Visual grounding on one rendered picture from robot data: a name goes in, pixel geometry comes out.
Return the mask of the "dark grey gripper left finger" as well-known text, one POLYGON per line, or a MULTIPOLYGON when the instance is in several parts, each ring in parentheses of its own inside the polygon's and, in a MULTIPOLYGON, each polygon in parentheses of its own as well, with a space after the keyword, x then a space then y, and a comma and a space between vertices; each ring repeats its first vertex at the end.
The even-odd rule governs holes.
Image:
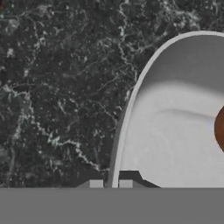
POLYGON ((102 175, 97 171, 86 171, 77 179, 77 187, 84 188, 103 188, 104 180, 102 175))

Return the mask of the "brown round food item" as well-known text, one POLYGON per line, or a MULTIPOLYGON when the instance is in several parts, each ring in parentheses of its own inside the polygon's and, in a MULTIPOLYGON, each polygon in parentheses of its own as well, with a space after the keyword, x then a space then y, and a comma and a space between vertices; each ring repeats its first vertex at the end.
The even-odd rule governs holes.
POLYGON ((217 144, 224 152, 224 106, 219 111, 214 122, 214 136, 217 144))

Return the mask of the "white oval container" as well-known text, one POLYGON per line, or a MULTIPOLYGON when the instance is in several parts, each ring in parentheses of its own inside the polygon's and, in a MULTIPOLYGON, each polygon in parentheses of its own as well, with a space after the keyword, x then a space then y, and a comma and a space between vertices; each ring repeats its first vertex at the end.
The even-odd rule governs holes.
POLYGON ((191 31, 151 56, 129 98, 113 149, 109 183, 139 172, 160 187, 224 187, 224 33, 191 31))

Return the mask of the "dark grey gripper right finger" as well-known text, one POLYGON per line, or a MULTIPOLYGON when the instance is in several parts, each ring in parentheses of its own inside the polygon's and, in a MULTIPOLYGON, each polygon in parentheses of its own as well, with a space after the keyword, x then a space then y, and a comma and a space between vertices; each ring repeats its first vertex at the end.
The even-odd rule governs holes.
POLYGON ((120 171, 118 180, 118 186, 120 188, 158 188, 158 185, 143 179, 139 171, 120 171))

